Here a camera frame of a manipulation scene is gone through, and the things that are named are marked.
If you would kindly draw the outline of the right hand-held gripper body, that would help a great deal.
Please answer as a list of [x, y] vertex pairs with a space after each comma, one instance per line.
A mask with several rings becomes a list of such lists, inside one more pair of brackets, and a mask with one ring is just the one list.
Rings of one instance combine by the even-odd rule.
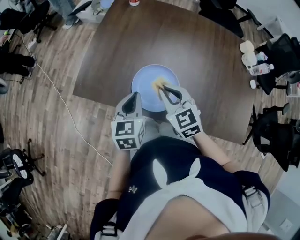
[[184, 103], [178, 103], [178, 107], [167, 111], [166, 118], [175, 131], [184, 139], [193, 137], [203, 131], [200, 114], [195, 101], [190, 99]]

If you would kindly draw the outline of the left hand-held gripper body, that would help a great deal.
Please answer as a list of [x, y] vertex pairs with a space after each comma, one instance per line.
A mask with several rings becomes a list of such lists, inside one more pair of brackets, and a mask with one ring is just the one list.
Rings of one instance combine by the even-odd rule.
[[117, 114], [111, 122], [112, 139], [119, 150], [137, 150], [145, 136], [145, 119]]

